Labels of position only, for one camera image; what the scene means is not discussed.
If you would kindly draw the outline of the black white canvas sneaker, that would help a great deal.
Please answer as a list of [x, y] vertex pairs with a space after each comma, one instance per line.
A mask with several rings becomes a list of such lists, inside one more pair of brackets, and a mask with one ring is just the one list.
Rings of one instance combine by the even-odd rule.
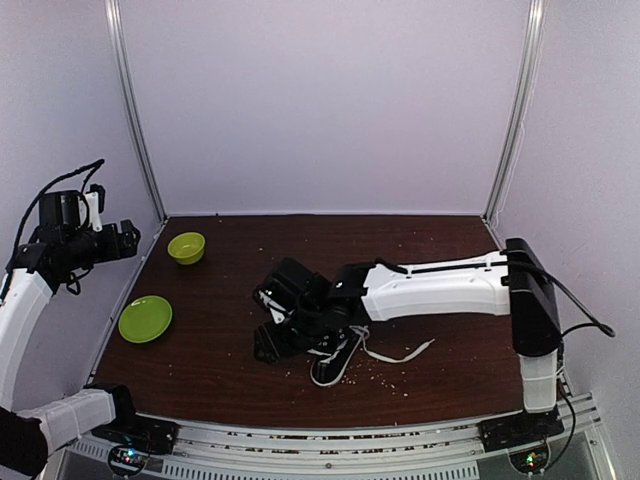
[[369, 338], [370, 329], [368, 327], [351, 326], [348, 330], [340, 331], [338, 343], [333, 351], [327, 350], [324, 342], [321, 343], [320, 350], [309, 350], [310, 354], [316, 356], [316, 360], [310, 367], [312, 383], [321, 388], [328, 388], [338, 384], [343, 379], [347, 367], [359, 349], [378, 362], [397, 365], [413, 361], [435, 342], [435, 338], [427, 340], [404, 357], [394, 358], [370, 350], [367, 345]]

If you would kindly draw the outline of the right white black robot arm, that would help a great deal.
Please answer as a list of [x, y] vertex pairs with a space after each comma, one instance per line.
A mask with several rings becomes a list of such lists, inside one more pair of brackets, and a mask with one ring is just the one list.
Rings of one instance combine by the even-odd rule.
[[253, 355], [273, 364], [316, 356], [313, 382], [336, 384], [374, 323], [404, 317], [476, 313], [511, 318], [524, 411], [513, 419], [519, 440], [551, 424], [562, 334], [552, 279], [525, 240], [461, 260], [400, 265], [378, 258], [347, 264], [327, 279], [285, 258], [253, 291], [270, 319], [254, 332]]

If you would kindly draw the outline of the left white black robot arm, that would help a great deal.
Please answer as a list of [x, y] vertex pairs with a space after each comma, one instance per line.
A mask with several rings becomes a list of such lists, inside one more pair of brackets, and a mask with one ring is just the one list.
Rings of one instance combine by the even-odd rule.
[[136, 255], [141, 234], [129, 220], [74, 232], [39, 227], [9, 263], [1, 300], [1, 475], [33, 479], [56, 451], [105, 425], [123, 444], [144, 433], [127, 387], [92, 384], [65, 399], [15, 411], [19, 365], [41, 314], [75, 271]]

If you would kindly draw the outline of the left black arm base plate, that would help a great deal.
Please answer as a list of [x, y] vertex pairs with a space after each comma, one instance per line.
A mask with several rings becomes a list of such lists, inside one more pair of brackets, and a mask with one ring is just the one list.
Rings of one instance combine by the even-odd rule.
[[144, 453], [168, 455], [173, 452], [178, 431], [175, 422], [136, 415], [130, 422], [114, 420], [98, 426], [91, 434]]

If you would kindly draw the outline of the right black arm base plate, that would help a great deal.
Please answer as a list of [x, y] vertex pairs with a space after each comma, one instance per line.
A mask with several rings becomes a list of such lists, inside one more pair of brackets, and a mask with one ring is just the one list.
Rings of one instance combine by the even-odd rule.
[[510, 449], [545, 440], [564, 432], [561, 420], [529, 417], [502, 417], [478, 424], [485, 452]]

